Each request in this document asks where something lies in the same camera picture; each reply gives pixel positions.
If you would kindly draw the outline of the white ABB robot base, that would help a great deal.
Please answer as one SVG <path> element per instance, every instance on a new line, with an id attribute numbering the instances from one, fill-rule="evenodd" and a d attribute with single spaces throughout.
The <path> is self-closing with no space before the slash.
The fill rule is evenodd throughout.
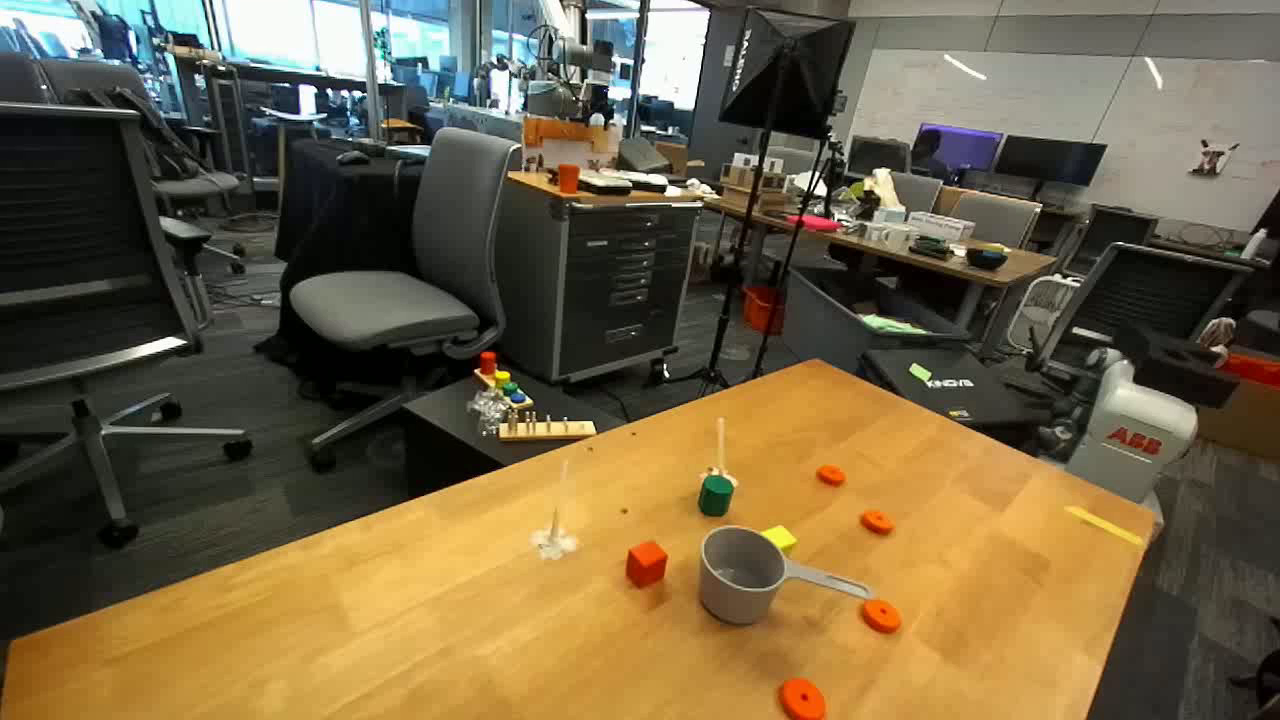
<path id="1" fill-rule="evenodd" d="M 1123 353 L 1101 353 L 1101 383 L 1069 470 L 1123 500 L 1155 506 L 1155 480 L 1197 441 L 1197 410 L 1135 382 Z"/>

